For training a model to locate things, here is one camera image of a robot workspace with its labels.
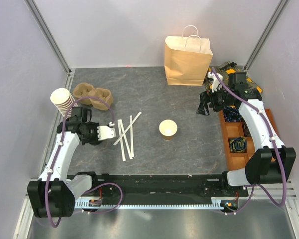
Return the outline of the brown paper coffee cup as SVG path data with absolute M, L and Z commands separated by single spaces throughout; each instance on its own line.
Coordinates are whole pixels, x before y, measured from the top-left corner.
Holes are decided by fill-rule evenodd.
M 171 119 L 165 119 L 159 124 L 159 132 L 162 138 L 166 141 L 173 139 L 177 130 L 178 126 L 176 122 Z

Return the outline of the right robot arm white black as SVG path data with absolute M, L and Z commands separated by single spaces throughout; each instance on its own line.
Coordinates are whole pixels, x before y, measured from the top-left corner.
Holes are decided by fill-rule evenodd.
M 213 82 L 211 89 L 200 94 L 198 112 L 207 116 L 210 110 L 219 112 L 226 106 L 234 106 L 245 121 L 255 148 L 244 168 L 225 172 L 225 179 L 218 183 L 219 192 L 230 196 L 236 186 L 286 183 L 296 152 L 286 147 L 275 132 L 262 96 L 256 88 L 249 87 L 246 73 L 229 74 L 228 84 L 214 69 L 207 76 Z

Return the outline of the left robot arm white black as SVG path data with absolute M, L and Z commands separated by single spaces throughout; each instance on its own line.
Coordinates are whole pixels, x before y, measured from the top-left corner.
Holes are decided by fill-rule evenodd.
M 96 174 L 79 172 L 68 179 L 68 169 L 74 151 L 79 144 L 99 144 L 98 126 L 91 121 L 92 111 L 74 107 L 71 115 L 57 127 L 56 143 L 44 171 L 37 180 L 31 180 L 27 194 L 37 218 L 70 217 L 76 200 L 86 193 L 94 196 L 99 192 Z

